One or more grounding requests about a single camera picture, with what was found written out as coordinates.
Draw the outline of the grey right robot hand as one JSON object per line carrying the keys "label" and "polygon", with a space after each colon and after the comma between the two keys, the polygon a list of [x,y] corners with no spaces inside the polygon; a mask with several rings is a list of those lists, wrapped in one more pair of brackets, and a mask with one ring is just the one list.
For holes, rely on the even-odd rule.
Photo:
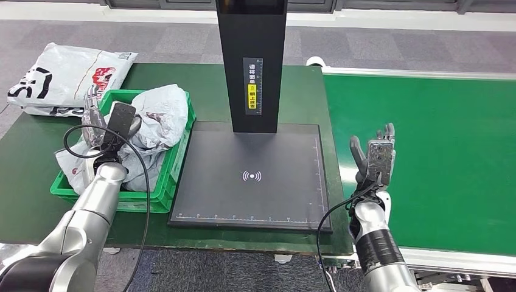
{"label": "grey right robot hand", "polygon": [[352,136],[349,148],[358,172],[355,175],[357,190],[373,186],[378,190],[386,190],[391,182],[396,151],[395,128],[393,123],[385,125],[384,130],[377,130],[375,138],[367,143],[366,152],[360,145],[357,136]]}

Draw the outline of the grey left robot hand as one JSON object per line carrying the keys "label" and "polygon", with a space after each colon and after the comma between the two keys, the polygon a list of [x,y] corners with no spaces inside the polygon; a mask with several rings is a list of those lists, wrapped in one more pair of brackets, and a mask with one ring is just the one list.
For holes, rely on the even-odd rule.
{"label": "grey left robot hand", "polygon": [[117,131],[126,139],[133,137],[142,124],[141,117],[136,114],[136,109],[126,103],[115,103],[115,121],[108,126],[104,115],[99,110],[99,87],[91,85],[84,96],[84,113],[82,116],[83,125],[94,125],[94,127],[82,128],[82,136],[89,148],[101,150],[117,143],[117,137],[104,131],[110,128]]}

